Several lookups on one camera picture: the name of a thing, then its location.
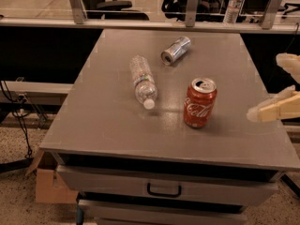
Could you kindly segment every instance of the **cardboard box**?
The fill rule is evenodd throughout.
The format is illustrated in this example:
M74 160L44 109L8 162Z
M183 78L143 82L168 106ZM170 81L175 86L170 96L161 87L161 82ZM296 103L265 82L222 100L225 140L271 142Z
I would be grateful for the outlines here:
M76 203L78 191L68 188L62 177L56 172L57 163L50 153L41 150L28 168L26 174L37 170L37 203Z

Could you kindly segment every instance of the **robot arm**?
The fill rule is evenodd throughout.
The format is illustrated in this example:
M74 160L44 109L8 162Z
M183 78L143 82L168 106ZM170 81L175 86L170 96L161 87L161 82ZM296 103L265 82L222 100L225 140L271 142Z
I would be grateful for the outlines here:
M300 56L280 53L276 57L277 64L300 83ZM276 94L273 98L250 108L247 119L252 122L268 122L280 119L300 117L300 93L295 86L290 86Z

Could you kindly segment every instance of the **silver can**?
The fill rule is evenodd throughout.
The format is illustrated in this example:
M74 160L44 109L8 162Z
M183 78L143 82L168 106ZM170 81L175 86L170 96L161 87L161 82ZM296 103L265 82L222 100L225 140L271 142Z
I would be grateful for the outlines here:
M167 50L162 52L162 62L169 66L173 64L179 57L187 52L190 47L190 39L188 37L180 37Z

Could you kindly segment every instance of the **coca-cola logo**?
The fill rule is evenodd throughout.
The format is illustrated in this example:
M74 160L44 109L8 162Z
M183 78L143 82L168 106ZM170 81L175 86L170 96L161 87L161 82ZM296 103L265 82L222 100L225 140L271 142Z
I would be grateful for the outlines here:
M191 103L190 98L186 98L185 106L187 107L187 113L191 116L205 117L209 114L213 104L202 105L199 103Z

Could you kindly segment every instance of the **floor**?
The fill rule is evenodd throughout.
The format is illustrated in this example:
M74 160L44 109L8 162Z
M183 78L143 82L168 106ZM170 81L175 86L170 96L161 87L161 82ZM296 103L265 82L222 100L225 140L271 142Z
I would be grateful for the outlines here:
M148 12L151 20L165 20L160 12L161 0L146 6L146 0L133 0L135 8ZM68 0L1 0L0 14L7 17L25 18L71 18ZM283 23L299 22L298 16L291 16ZM30 114L25 118L28 127L29 142L33 154L43 140L51 121L55 115L49 117L44 129L38 129L38 118ZM300 155L300 143L293 143ZM0 124L0 163L6 163L24 158L27 148L22 130L18 122L10 114ZM28 225L28 224L75 224L75 204L46 204L35 202L36 176L31 173L25 176L26 169L0 174L0 224ZM289 175L300 186L300 173L289 172ZM281 181L277 182L279 190L259 207L249 207L245 214L247 225L296 225L300 221L300 200ZM87 219L86 224L95 224Z

